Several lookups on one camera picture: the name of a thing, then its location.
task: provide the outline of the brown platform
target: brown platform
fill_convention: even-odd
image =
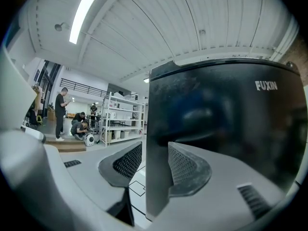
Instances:
[[[83,141],[78,141],[75,138],[65,139],[58,142],[55,138],[47,138],[45,144],[53,145],[59,152],[85,152],[86,146]]]

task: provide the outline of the railing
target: railing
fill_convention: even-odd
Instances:
[[[88,93],[91,95],[95,95],[95,96],[99,96],[99,97],[104,97],[106,95],[106,91],[105,90],[100,90],[94,87],[89,87],[87,85],[83,85],[68,79],[61,79],[61,83],[60,83],[60,87],[66,87],[67,89],[71,89],[71,90],[76,90],[76,91],[80,91],[83,93]]]

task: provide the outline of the ceiling light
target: ceiling light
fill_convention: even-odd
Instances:
[[[72,25],[71,35],[69,37],[69,41],[77,44],[79,32],[81,30],[81,26],[83,21],[86,18],[86,15],[93,4],[94,0],[81,0],[77,12],[75,14],[75,18]]]

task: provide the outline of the crouching person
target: crouching person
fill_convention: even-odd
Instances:
[[[71,128],[72,135],[75,136],[77,140],[83,140],[83,137],[85,136],[87,130],[88,123],[86,121],[82,122],[75,122]]]

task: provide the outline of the white shelving unit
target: white shelving unit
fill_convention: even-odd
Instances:
[[[119,108],[115,107],[114,103],[116,104],[119,103],[120,107]],[[143,128],[144,128],[144,120],[142,119],[142,114],[144,115],[144,110],[145,110],[145,103],[139,103],[137,101],[127,100],[123,97],[112,96],[111,92],[107,96],[105,96],[101,110],[102,118],[100,125],[100,137],[101,141],[105,144],[105,147],[107,147],[111,143],[141,138],[143,136]],[[115,112],[117,114],[117,118],[111,118],[110,114],[112,112]],[[137,114],[137,119],[136,118],[132,119],[133,113]],[[134,121],[136,125],[113,127],[110,126],[111,121],[127,121],[127,122]],[[116,130],[123,130],[123,131],[129,130],[130,133],[127,138],[108,140],[107,139],[108,134]]]

